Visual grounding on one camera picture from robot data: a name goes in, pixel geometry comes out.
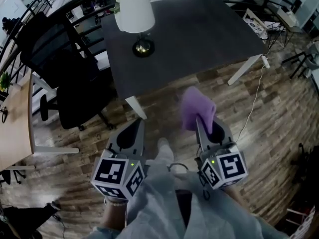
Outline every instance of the purple cloth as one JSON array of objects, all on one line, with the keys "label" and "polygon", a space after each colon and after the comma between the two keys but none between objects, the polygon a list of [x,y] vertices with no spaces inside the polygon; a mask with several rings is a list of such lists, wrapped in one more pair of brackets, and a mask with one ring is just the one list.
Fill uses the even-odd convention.
[{"label": "purple cloth", "polygon": [[209,134],[213,131],[213,119],[216,112],[216,104],[203,95],[196,87],[189,87],[182,97],[181,117],[183,129],[195,131],[196,117],[200,116]]}]

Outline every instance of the desk leg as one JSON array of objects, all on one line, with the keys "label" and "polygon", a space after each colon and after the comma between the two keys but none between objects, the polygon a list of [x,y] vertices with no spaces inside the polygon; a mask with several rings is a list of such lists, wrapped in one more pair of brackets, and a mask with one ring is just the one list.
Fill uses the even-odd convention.
[{"label": "desk leg", "polygon": [[142,119],[146,120],[148,117],[146,117],[146,114],[144,113],[139,101],[135,96],[132,96],[130,98],[125,99],[126,102],[132,107],[132,109],[137,113],[138,116],[140,116]]},{"label": "desk leg", "polygon": [[64,147],[47,147],[47,146],[35,146],[34,154],[46,153],[46,154],[70,154],[79,153],[79,148],[64,148]]},{"label": "desk leg", "polygon": [[239,70],[229,79],[228,85],[232,85],[239,79],[256,61],[261,57],[262,54],[250,57]]},{"label": "desk leg", "polygon": [[34,165],[13,165],[9,166],[5,170],[34,170],[35,166]]},{"label": "desk leg", "polygon": [[33,81],[35,84],[39,85],[43,89],[47,90],[48,92],[53,93],[56,96],[56,90],[52,89],[45,81],[37,77],[36,75],[32,75]]},{"label": "desk leg", "polygon": [[287,31],[287,35],[286,35],[286,39],[285,39],[285,43],[284,43],[284,47],[286,47],[288,45],[288,43],[290,42],[291,38],[294,36],[295,32],[293,32],[290,36],[290,38],[288,39],[287,43],[286,43],[286,39],[287,39],[287,36],[288,36],[288,31]]}]

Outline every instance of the light blue sleeve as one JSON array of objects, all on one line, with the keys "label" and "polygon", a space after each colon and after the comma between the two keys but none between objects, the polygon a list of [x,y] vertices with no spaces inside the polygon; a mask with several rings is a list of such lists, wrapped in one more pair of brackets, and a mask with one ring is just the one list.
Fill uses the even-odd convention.
[{"label": "light blue sleeve", "polygon": [[264,239],[289,239],[289,236],[283,232],[278,231],[273,226],[266,223],[260,217],[256,217],[261,226],[261,231]]},{"label": "light blue sleeve", "polygon": [[96,228],[88,236],[83,239],[115,239],[120,231],[107,228]]}]

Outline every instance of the lamp base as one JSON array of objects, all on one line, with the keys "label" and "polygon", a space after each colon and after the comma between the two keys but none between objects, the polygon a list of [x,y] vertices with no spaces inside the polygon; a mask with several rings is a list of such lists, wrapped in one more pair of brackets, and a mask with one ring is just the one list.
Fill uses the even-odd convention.
[{"label": "lamp base", "polygon": [[145,39],[144,37],[139,38],[132,47],[135,56],[145,58],[152,55],[155,51],[154,42]]}]

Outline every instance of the white table lamp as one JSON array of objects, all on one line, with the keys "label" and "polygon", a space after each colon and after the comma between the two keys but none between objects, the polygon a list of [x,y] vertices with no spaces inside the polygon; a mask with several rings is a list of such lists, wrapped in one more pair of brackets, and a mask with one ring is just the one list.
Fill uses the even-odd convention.
[{"label": "white table lamp", "polygon": [[150,0],[120,0],[120,11],[123,31],[139,34],[133,53],[138,57],[150,56],[155,50],[154,43],[142,36],[155,24]]}]

